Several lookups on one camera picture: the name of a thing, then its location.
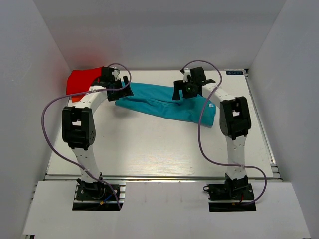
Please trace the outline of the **teal t-shirt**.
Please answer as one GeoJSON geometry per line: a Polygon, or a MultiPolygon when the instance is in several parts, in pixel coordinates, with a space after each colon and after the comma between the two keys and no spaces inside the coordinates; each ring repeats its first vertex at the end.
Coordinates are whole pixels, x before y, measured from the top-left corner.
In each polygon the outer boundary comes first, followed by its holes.
{"type": "Polygon", "coordinates": [[[120,98],[115,105],[133,111],[171,120],[199,123],[206,98],[172,99],[173,87],[130,83],[132,96],[120,98]]]}

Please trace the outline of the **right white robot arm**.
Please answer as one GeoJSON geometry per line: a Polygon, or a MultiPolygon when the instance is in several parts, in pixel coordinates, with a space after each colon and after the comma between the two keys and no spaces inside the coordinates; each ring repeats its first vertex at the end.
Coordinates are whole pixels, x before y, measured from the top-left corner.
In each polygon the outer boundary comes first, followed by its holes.
{"type": "Polygon", "coordinates": [[[248,185],[245,170],[245,141],[251,128],[251,118],[248,102],[245,97],[235,97],[220,88],[220,84],[207,79],[202,67],[181,69],[182,80],[174,81],[172,99],[180,100],[180,91],[185,99],[203,96],[206,98],[200,113],[197,137],[204,158],[218,166],[226,166],[226,195],[232,199],[243,193],[248,185]],[[203,152],[200,138],[200,126],[208,102],[211,101],[219,108],[219,126],[227,143],[227,163],[219,163],[209,159],[203,152]]]}

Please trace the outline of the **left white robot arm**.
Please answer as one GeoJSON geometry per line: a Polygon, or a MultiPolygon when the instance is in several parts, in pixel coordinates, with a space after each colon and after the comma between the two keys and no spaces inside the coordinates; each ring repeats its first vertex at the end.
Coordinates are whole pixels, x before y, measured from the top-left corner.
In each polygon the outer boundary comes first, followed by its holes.
{"type": "Polygon", "coordinates": [[[133,96],[127,76],[120,77],[116,67],[102,67],[93,77],[89,91],[73,106],[62,111],[62,139],[72,149],[81,170],[80,182],[90,183],[88,193],[95,199],[105,194],[103,179],[93,152],[96,139],[94,112],[105,100],[116,101],[133,96]]]}

